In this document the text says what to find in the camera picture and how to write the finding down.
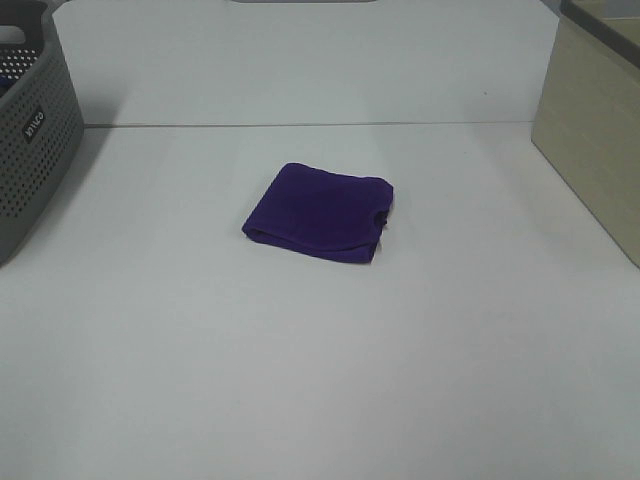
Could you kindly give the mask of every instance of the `cloth fold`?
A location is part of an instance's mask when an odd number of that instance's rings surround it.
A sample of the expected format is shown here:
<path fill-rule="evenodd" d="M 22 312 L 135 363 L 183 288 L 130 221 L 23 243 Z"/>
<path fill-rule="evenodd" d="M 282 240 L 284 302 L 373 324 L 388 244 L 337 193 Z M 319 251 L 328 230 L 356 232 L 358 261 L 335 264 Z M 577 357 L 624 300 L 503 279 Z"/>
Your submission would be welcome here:
<path fill-rule="evenodd" d="M 393 187 L 285 165 L 242 231 L 253 241 L 344 263 L 369 263 L 387 223 Z"/>
<path fill-rule="evenodd" d="M 0 75 L 0 97 L 7 93 L 14 83 L 15 80 Z"/>

